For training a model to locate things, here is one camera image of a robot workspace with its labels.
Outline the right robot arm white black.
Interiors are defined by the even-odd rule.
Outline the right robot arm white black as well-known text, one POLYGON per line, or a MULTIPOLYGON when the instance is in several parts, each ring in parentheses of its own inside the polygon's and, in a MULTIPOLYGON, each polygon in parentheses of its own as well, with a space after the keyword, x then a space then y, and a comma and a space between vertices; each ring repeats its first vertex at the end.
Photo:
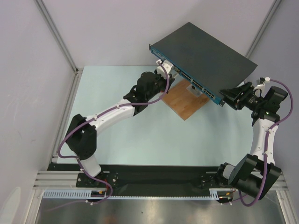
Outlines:
POLYGON ((233 109, 244 107, 252 111, 253 141, 250 153, 233 166, 223 163, 219 166, 215 182, 219 187, 232 187, 240 193, 261 200, 280 176, 281 169, 275 166, 273 156, 274 138, 279 124, 283 121, 277 114, 280 103, 291 95, 287 88, 272 86, 264 97, 257 91, 264 89, 266 79, 254 87, 251 82, 220 93, 233 109))

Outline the blue black network switch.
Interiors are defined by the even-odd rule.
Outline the blue black network switch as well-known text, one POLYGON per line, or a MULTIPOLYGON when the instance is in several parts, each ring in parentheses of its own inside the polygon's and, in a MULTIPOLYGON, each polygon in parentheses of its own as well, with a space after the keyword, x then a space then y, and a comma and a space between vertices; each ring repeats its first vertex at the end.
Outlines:
POLYGON ((257 67, 190 22, 149 45, 149 50, 173 64, 181 77, 221 106, 225 102, 220 91, 237 87, 257 67))

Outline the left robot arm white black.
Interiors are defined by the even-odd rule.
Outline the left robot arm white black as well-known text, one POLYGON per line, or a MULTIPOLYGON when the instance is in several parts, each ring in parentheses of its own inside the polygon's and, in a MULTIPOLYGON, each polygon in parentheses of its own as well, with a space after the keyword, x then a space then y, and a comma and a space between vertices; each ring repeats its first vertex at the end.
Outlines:
POLYGON ((65 143, 76 155, 76 160, 88 175, 86 181, 93 187, 101 185, 103 175, 95 158, 97 137, 110 126, 142 112, 150 104, 167 94, 174 78, 171 71, 157 68, 144 72, 128 94, 111 108, 91 116, 75 115, 65 137, 65 143))

